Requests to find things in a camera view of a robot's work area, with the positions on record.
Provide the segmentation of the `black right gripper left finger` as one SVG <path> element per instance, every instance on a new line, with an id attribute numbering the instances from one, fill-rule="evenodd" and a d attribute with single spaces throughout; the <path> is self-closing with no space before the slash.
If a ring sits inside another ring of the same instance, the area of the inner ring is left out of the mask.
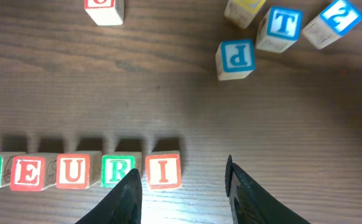
<path id="1" fill-rule="evenodd" d="M 141 210 L 141 177 L 137 169 L 132 169 L 76 224 L 141 224 Z"/>

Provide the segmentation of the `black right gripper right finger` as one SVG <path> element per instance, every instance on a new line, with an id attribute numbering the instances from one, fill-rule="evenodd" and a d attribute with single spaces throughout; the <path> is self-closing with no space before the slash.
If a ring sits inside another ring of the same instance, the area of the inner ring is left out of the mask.
<path id="1" fill-rule="evenodd" d="M 310 224 L 259 185 L 229 156 L 225 191 L 234 224 Z"/>

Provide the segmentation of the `green R block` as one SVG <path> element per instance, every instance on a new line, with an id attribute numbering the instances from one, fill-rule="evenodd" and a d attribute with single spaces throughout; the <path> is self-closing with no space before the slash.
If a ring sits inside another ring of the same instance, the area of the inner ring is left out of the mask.
<path id="1" fill-rule="evenodd" d="M 141 152 L 114 152 L 102 156 L 101 187 L 115 187 L 132 169 L 142 172 Z"/>

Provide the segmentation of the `red I block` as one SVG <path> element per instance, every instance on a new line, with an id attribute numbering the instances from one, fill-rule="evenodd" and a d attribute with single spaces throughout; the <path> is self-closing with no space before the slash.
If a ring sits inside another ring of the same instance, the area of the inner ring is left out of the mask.
<path id="1" fill-rule="evenodd" d="M 145 158 L 150 190 L 174 190 L 182 186 L 179 151 L 153 152 Z"/>

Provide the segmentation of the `red U block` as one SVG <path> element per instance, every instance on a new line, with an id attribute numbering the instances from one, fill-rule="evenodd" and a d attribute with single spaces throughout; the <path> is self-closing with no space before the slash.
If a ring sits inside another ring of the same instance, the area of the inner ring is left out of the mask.
<path id="1" fill-rule="evenodd" d="M 101 151 L 77 151 L 57 156 L 56 187 L 88 189 L 101 180 Z"/>
<path id="2" fill-rule="evenodd" d="M 85 11 L 98 26 L 119 26 L 124 22 L 124 0 L 84 0 Z"/>

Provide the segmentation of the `red E block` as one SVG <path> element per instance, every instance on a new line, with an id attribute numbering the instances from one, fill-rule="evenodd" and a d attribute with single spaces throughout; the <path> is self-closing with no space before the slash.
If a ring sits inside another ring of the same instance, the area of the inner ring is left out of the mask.
<path id="1" fill-rule="evenodd" d="M 58 153 L 38 152 L 15 156 L 12 160 L 10 189 L 40 192 L 56 184 Z"/>

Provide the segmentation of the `blue P block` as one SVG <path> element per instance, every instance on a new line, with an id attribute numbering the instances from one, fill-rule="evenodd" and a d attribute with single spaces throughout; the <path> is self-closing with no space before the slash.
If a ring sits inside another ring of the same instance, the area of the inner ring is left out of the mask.
<path id="1" fill-rule="evenodd" d="M 256 69 L 253 41 L 242 39 L 221 42 L 215 61 L 219 81 L 246 78 Z"/>

